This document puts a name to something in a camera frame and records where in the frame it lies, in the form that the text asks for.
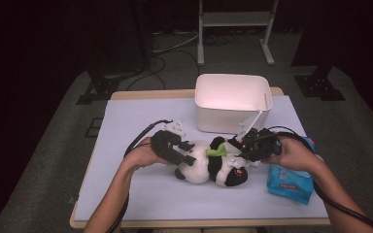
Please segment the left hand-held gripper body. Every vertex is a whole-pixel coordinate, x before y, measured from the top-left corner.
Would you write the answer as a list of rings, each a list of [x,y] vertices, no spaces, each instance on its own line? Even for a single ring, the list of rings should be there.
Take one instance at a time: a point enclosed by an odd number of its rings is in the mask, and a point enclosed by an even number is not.
[[[151,138],[152,149],[156,155],[169,163],[185,163],[186,157],[174,149],[186,135],[181,121],[171,121],[157,131]]]

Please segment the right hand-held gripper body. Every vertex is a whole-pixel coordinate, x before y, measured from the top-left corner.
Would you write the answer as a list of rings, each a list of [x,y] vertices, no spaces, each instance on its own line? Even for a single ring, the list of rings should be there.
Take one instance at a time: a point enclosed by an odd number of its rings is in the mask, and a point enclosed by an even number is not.
[[[238,141],[242,141],[253,152],[256,161],[270,157],[272,154],[280,154],[277,135],[263,127],[263,111],[256,111],[252,116],[239,124]]]

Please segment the panda plush toy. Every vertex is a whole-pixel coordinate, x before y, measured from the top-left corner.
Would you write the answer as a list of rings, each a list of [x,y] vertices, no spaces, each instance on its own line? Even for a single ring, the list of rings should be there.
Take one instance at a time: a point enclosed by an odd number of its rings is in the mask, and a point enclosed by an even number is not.
[[[237,150],[231,145],[232,139],[216,137],[211,143],[207,141],[192,141],[194,148],[190,151],[180,150],[182,155],[195,157],[192,166],[182,163],[177,166],[174,174],[178,180],[193,184],[212,181],[220,186],[231,187],[247,181],[247,168],[235,168],[227,164],[226,153]]]

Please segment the blue wet wipe pack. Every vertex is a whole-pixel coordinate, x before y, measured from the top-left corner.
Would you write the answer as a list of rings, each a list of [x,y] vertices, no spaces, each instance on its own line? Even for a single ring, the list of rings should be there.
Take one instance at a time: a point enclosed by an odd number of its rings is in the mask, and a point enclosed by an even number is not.
[[[269,165],[267,189],[270,193],[308,205],[315,190],[313,177],[306,171]]]

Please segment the person's left hand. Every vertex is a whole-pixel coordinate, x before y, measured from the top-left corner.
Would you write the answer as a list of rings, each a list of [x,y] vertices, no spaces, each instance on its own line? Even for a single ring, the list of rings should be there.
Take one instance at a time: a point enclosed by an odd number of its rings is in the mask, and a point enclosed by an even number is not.
[[[125,156],[120,167],[125,170],[135,171],[156,163],[168,165],[166,160],[153,151],[151,138],[147,137]]]

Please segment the person's right hand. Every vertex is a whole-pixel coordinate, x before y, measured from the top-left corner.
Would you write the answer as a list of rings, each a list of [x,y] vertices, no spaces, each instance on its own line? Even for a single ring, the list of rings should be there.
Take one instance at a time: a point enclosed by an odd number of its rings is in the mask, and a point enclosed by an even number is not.
[[[276,164],[291,170],[307,172],[311,172],[322,163],[300,141],[283,136],[279,136],[278,139],[282,144],[282,153],[262,159],[262,163]]]

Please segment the white plastic storage bin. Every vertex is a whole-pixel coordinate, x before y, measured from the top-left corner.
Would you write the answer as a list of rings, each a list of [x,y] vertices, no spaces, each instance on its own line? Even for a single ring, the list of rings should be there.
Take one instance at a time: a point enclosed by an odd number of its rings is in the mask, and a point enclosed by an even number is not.
[[[196,80],[195,105],[199,130],[239,134],[263,127],[273,99],[269,82],[261,76],[204,74]]]

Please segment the dark floor socket plate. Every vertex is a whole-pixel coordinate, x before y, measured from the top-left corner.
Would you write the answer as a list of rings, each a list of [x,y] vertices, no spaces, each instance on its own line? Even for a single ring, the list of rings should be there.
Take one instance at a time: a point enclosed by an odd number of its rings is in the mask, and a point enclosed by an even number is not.
[[[102,125],[102,121],[103,121],[103,119],[101,117],[95,117],[91,121],[88,129],[86,130],[85,136],[87,138],[96,138],[99,134],[99,131],[100,131],[100,128],[101,128],[101,125]]]

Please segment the black stand base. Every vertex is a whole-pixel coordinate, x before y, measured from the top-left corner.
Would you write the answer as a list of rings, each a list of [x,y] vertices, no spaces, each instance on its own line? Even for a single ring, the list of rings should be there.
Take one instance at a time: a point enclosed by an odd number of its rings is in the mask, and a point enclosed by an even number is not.
[[[298,75],[294,79],[304,97],[319,97],[322,101],[344,101],[340,90],[327,78],[331,65],[319,65],[311,75]]]
[[[109,100],[112,94],[118,90],[121,82],[140,75],[142,70],[107,73],[89,70],[87,73],[90,83],[85,93],[78,98],[77,105],[89,105],[93,101]]]

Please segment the white metal stand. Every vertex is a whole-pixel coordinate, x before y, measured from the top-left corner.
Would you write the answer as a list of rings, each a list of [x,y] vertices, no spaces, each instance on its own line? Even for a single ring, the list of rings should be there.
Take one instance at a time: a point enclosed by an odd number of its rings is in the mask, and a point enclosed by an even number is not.
[[[198,43],[197,43],[197,64],[203,65],[204,58],[204,29],[209,27],[244,27],[264,26],[264,37],[259,40],[265,60],[268,65],[274,65],[275,60],[268,47],[272,27],[275,20],[279,0],[272,0],[271,9],[263,12],[226,12],[206,13],[203,11],[203,0],[198,5]]]

